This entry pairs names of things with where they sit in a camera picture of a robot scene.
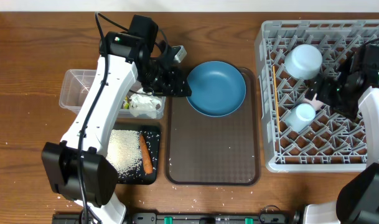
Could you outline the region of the pink cup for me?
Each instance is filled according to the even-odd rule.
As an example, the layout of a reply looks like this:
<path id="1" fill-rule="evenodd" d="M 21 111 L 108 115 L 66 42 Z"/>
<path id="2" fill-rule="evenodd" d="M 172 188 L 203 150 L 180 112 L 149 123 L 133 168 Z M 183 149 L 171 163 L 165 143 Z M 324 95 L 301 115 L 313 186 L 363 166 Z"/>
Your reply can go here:
<path id="1" fill-rule="evenodd" d="M 315 94 L 313 99 L 311 99 L 311 100 L 304 98 L 302 102 L 310 104 L 315 111 L 318 111 L 321 109 L 321 107 L 324 105 L 324 103 L 317 100 L 316 98 L 317 98 L 317 94 Z"/>

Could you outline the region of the white napkin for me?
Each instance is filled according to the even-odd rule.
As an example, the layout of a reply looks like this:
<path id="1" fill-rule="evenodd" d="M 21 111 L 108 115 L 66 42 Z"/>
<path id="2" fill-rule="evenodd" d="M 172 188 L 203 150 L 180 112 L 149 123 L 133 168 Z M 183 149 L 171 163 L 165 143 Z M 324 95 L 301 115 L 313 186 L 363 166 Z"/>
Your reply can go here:
<path id="1" fill-rule="evenodd" d="M 129 98 L 129 110 L 134 117 L 146 115 L 151 119 L 157 118 L 157 110 L 162 101 L 158 97 L 133 94 Z"/>

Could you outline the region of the light blue bowl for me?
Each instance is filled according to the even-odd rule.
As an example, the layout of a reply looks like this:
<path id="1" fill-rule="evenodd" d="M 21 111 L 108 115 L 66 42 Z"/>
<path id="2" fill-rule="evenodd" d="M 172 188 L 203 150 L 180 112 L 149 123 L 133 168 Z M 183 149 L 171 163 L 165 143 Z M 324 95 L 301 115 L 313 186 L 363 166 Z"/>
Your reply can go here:
<path id="1" fill-rule="evenodd" d="M 322 54 L 309 44 L 295 47 L 284 60 L 287 73 L 297 79 L 310 80 L 315 78 L 322 66 Z"/>

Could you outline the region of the light blue cup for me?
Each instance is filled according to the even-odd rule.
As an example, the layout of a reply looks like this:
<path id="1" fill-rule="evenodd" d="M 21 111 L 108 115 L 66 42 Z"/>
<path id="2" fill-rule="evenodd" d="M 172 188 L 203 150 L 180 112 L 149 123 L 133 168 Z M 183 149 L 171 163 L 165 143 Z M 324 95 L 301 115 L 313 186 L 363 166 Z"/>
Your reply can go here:
<path id="1" fill-rule="evenodd" d="M 284 121 L 289 128 L 299 133 L 305 127 L 309 126 L 315 117 L 316 111 L 312 105 L 302 103 L 292 109 Z"/>

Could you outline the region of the dark blue plate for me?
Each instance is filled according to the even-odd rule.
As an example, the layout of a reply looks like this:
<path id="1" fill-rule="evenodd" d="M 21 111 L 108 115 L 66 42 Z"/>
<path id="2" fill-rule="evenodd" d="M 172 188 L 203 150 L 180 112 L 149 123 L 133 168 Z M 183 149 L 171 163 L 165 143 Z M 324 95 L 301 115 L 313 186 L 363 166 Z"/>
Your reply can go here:
<path id="1" fill-rule="evenodd" d="M 234 113 L 246 97 L 246 83 L 239 69 L 221 61 L 196 66 L 187 77 L 192 94 L 187 101 L 197 112 L 210 117 Z"/>

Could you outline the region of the wooden chopstick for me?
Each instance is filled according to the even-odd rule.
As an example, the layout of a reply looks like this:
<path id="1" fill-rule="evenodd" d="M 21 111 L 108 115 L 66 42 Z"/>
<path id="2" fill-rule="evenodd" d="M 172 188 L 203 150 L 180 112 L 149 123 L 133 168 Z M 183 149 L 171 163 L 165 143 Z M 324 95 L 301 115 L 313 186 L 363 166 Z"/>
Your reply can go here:
<path id="1" fill-rule="evenodd" d="M 278 91 L 276 85 L 276 70 L 274 65 L 272 65 L 273 71 L 273 87 L 274 87 L 274 102 L 275 102 L 275 111 L 276 111 L 276 122 L 278 127 L 278 134 L 280 133 L 280 119 L 279 119 L 279 102 L 278 102 Z"/>

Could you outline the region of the white rice pile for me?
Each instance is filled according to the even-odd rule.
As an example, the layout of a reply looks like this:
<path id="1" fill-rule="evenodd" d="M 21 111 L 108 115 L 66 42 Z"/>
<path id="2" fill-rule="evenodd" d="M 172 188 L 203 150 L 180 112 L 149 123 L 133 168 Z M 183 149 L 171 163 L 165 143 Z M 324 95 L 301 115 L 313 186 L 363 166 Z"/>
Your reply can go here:
<path id="1" fill-rule="evenodd" d="M 112 130 L 106 159 L 120 175 L 139 170 L 142 165 L 139 132 Z"/>

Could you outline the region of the orange carrot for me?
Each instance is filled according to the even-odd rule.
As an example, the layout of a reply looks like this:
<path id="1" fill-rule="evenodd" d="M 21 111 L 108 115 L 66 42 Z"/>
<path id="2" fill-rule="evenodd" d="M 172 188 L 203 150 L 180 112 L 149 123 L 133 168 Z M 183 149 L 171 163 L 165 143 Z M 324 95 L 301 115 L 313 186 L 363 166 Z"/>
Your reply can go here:
<path id="1" fill-rule="evenodd" d="M 142 134 L 139 135 L 139 146 L 140 146 L 142 158 L 143 158 L 143 169 L 146 174 L 152 174 L 153 172 L 152 160 L 149 155 L 145 138 Z"/>

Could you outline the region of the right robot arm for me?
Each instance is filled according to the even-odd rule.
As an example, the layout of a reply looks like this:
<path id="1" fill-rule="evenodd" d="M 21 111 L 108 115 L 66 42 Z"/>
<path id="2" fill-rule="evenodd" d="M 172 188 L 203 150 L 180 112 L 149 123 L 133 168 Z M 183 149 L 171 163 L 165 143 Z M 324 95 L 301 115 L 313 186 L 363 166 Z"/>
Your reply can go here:
<path id="1" fill-rule="evenodd" d="M 348 119 L 361 114 L 367 139 L 367 164 L 337 200 L 305 207 L 302 223 L 379 223 L 379 46 L 361 45 L 338 68 L 339 76 L 319 75 L 306 98 L 329 105 Z"/>

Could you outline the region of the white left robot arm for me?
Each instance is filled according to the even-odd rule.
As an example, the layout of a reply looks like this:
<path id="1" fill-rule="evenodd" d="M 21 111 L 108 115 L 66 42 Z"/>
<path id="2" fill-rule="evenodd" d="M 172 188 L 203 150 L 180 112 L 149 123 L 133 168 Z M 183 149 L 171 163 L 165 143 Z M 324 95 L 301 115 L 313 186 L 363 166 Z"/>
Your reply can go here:
<path id="1" fill-rule="evenodd" d="M 108 162 L 111 131 L 135 83 L 152 96 L 192 94 L 179 64 L 185 48 L 158 42 L 158 25 L 134 15 L 129 27 L 100 35 L 96 74 L 85 101 L 60 142 L 47 142 L 42 162 L 53 192 L 83 207 L 80 223 L 122 223 L 126 207 L 115 194 L 116 169 Z M 160 45 L 160 56 L 153 57 Z"/>

